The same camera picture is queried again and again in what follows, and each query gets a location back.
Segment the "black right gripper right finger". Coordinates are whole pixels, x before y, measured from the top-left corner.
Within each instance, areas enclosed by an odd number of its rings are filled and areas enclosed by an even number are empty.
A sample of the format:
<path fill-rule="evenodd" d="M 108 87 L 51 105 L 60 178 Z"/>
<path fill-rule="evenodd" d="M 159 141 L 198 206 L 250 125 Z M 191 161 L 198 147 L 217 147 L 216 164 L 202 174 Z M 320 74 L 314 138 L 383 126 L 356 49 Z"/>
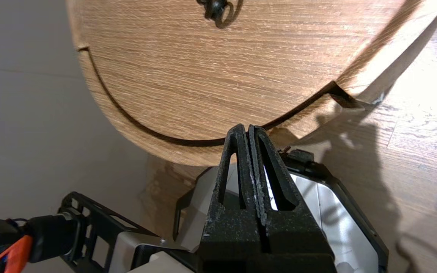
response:
<path fill-rule="evenodd" d="M 332 267 L 335 255 L 266 131 L 248 128 L 261 244 L 272 267 Z"/>

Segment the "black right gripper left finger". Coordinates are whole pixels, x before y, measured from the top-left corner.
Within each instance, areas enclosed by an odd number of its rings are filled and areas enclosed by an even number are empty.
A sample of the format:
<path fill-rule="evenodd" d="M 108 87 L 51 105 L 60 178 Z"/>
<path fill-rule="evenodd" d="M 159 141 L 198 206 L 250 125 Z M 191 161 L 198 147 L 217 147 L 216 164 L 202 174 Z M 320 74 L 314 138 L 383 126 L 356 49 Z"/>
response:
<path fill-rule="evenodd" d="M 225 204 L 232 155 L 238 170 L 238 204 Z M 264 166 L 257 160 L 254 140 L 238 124 L 226 135 L 217 178 L 200 241 L 202 264 L 246 264 L 263 250 L 264 206 L 267 181 Z"/>

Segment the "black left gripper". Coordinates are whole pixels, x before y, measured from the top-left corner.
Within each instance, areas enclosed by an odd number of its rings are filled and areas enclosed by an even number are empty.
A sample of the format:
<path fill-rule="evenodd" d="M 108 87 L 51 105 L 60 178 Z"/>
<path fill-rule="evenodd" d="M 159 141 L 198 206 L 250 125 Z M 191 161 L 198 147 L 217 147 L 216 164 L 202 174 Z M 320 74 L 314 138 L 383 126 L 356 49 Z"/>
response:
<path fill-rule="evenodd" d="M 29 219 L 25 224 L 25 232 L 32 238 L 30 263 L 61 256 L 73 273 L 107 273 L 110 244 L 116 243 L 121 232 L 158 236 L 75 191 L 63 198 L 59 211 L 63 209 L 75 209 L 85 218 L 85 225 L 92 227 L 80 230 L 80 220 L 70 213 Z"/>

